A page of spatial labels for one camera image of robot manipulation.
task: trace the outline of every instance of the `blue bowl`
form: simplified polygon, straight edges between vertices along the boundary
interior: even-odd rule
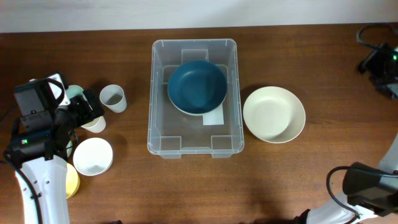
[[[179,66],[173,72],[167,91],[179,110],[201,115],[223,103],[227,88],[224,73],[216,65],[194,61]]]

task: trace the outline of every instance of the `small white cup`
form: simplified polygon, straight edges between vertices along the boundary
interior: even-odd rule
[[[100,133],[104,131],[106,127],[106,122],[104,116],[100,116],[95,118],[93,121],[82,125],[81,127],[86,129],[87,131],[91,131],[92,133]]]
[[[99,94],[101,103],[115,113],[121,113],[127,108],[126,96],[118,85],[108,85]]]

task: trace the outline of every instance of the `bowl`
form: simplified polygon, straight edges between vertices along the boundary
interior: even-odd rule
[[[187,62],[179,66],[169,79],[167,91],[173,105],[190,115],[203,115],[223,103],[227,79],[213,63]]]
[[[90,138],[80,143],[73,155],[76,170],[87,176],[102,174],[113,162],[111,145],[101,138]]]
[[[246,126],[255,137],[271,143],[295,139],[305,125],[305,110],[290,91],[276,86],[260,88],[243,107]]]
[[[67,169],[67,198],[70,198],[79,189],[80,178],[76,169],[71,164],[67,164]]]

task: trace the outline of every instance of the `gray cup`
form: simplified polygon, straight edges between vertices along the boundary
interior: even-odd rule
[[[127,108],[126,96],[118,85],[108,85],[99,94],[101,103],[115,113],[121,113]]]

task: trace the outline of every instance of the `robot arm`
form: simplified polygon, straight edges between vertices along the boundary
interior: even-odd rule
[[[25,223],[69,223],[66,146],[75,128],[104,115],[91,91],[83,92],[87,101],[80,95],[65,101],[64,82],[58,77],[61,82],[32,80],[14,92],[23,116],[14,122],[4,158],[16,170]],[[19,132],[20,123],[26,132]]]
[[[380,161],[379,170],[360,163],[354,163],[351,168],[345,175],[343,191],[336,198],[343,205],[357,211],[359,217],[331,199],[320,208],[305,211],[300,217],[296,217],[295,222],[297,224],[358,223],[368,218],[383,217],[398,212],[398,176],[383,177],[384,174],[397,173],[398,135]]]

